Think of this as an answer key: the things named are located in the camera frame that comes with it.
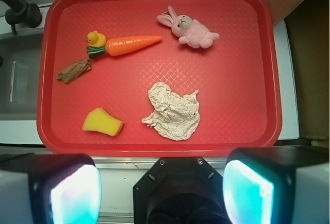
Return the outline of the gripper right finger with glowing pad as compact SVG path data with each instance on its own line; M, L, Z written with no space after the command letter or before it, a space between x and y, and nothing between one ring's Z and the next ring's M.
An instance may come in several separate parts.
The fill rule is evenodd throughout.
M329 223L329 149L236 148L223 197L232 223Z

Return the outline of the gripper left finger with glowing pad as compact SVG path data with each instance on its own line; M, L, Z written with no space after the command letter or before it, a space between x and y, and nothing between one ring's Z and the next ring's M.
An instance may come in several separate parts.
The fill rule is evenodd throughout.
M96 223L101 191L87 154L1 154L1 223Z

